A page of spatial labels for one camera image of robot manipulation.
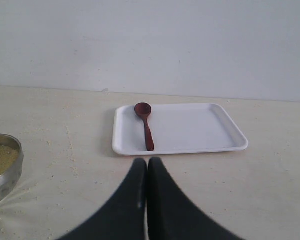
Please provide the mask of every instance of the wooden spoon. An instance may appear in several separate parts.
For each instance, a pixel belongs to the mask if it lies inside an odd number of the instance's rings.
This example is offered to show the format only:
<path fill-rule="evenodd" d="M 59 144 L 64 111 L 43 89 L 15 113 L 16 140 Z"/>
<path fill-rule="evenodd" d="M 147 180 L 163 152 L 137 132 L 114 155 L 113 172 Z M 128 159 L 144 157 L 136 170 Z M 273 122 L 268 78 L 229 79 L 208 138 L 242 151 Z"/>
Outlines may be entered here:
<path fill-rule="evenodd" d="M 134 107 L 135 114 L 142 119 L 144 123 L 144 136 L 145 136 L 145 146 L 148 151 L 155 150 L 154 140 L 152 139 L 152 134 L 150 127 L 148 125 L 148 117 L 151 114 L 151 106 L 148 103 L 141 102 Z"/>

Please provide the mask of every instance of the yellow powder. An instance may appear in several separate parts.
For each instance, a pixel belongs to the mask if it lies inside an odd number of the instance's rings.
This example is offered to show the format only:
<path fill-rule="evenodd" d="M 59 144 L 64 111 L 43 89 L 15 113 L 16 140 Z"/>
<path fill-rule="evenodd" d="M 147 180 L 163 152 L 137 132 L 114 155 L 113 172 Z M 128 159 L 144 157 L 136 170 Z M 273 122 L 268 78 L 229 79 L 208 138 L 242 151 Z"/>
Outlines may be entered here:
<path fill-rule="evenodd" d="M 19 153 L 9 146 L 0 146 L 0 175 L 18 158 Z"/>

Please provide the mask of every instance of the beige countertop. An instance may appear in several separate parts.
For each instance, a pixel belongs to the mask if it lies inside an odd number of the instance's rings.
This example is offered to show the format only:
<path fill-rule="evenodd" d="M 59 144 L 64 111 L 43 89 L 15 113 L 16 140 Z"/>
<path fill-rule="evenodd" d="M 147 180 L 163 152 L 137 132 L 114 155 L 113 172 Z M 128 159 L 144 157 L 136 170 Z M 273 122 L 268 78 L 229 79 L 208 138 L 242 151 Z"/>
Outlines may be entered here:
<path fill-rule="evenodd" d="M 0 203 L 0 240 L 56 239 L 98 210 L 134 159 L 112 151 L 115 109 L 138 102 L 223 106 L 249 147 L 163 155 L 165 166 L 239 236 L 300 240 L 300 103 L 17 87 L 0 87 L 0 133 L 24 149 L 22 176 Z"/>

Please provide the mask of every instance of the countertop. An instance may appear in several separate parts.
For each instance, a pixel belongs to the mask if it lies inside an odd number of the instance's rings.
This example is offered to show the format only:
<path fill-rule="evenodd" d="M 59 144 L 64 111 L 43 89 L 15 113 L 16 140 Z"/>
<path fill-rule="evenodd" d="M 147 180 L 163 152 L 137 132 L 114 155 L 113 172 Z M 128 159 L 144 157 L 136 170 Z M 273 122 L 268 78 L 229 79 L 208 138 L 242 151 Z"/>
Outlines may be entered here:
<path fill-rule="evenodd" d="M 22 176 L 0 203 L 0 240 L 56 239 L 97 211 L 134 159 L 112 150 L 115 109 L 138 102 L 223 106 L 249 147 L 162 155 L 166 168 L 240 237 L 300 240 L 300 103 L 21 87 L 0 87 L 0 133 L 24 150 Z"/>

